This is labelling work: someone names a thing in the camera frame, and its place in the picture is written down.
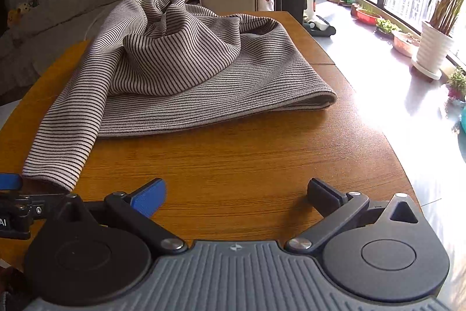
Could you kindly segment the striped grey knit sweater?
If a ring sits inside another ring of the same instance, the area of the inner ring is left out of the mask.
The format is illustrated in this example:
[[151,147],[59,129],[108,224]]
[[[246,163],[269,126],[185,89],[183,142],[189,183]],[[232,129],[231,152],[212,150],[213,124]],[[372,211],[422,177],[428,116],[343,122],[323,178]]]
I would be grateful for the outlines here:
[[272,18],[221,17],[186,0],[122,0],[43,117],[22,174],[72,190],[100,137],[322,110],[336,98]]

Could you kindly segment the grey covered sofa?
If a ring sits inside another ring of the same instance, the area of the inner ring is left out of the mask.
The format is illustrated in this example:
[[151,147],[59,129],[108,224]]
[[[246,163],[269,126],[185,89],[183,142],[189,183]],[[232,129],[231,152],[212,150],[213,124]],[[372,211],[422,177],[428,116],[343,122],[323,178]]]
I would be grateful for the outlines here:
[[1,36],[1,93],[32,85],[92,22],[121,0],[46,0]]

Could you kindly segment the teal plastic bucket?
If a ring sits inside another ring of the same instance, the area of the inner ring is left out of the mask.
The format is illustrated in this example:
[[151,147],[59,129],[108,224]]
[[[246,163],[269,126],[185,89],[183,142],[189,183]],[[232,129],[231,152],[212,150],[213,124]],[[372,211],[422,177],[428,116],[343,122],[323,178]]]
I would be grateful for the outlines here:
[[460,126],[462,130],[466,133],[466,108],[462,109],[460,115]]

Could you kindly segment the yellow plush toy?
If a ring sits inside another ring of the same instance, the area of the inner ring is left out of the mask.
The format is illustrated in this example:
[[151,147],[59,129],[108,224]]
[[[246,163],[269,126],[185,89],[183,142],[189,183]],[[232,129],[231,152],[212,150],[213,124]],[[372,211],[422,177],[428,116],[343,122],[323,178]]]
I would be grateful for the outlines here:
[[8,12],[7,27],[12,28],[18,25],[21,21],[21,17],[28,13],[32,8],[37,7],[39,0],[31,0],[23,2],[17,5],[16,8],[10,9]]

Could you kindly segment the small pink flower pot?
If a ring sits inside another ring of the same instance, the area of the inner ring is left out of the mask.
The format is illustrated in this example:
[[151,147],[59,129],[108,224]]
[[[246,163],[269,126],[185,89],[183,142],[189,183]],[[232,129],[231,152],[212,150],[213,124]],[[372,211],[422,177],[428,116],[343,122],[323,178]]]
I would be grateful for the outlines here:
[[456,68],[448,77],[447,88],[449,97],[460,101],[465,100],[466,76],[465,71]]

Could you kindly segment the orange rectangular planter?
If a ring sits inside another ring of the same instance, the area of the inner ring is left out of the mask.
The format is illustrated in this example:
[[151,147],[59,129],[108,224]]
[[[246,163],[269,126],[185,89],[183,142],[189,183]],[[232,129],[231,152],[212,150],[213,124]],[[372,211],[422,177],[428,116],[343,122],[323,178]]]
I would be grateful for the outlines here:
[[393,31],[393,47],[402,55],[412,58],[417,54],[420,40],[411,33]]

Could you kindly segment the white upright vacuum cleaner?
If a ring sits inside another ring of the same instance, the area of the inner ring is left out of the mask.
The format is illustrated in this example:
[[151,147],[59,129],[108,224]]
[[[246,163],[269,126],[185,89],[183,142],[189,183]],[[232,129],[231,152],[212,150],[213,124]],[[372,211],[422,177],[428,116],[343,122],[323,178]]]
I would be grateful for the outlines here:
[[303,10],[303,27],[311,36],[330,37],[336,34],[336,28],[316,14],[316,0],[306,0],[306,7]]

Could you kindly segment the small green potted plant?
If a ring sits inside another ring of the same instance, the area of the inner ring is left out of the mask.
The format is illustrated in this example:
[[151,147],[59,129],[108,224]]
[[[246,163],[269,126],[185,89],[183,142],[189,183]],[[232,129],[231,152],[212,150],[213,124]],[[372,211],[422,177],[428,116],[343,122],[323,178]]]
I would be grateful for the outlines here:
[[390,20],[378,18],[376,23],[376,32],[386,39],[394,39],[394,32],[400,31],[400,28]]

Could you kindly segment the white ribbed plant pot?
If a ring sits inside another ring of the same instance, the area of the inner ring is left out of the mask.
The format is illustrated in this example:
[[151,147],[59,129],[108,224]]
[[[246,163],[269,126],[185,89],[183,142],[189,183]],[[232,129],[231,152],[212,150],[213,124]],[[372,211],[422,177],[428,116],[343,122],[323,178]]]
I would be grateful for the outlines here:
[[450,36],[423,21],[420,45],[416,55],[412,57],[412,65],[424,76],[439,80],[442,76],[441,64],[452,46],[453,39]]

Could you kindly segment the red plastic basin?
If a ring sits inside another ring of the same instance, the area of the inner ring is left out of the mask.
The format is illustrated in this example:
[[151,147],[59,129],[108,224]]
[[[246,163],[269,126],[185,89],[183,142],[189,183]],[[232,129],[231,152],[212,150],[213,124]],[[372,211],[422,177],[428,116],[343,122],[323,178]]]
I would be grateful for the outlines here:
[[381,18],[377,13],[363,8],[356,9],[356,17],[362,23],[372,26],[376,26],[378,20]]

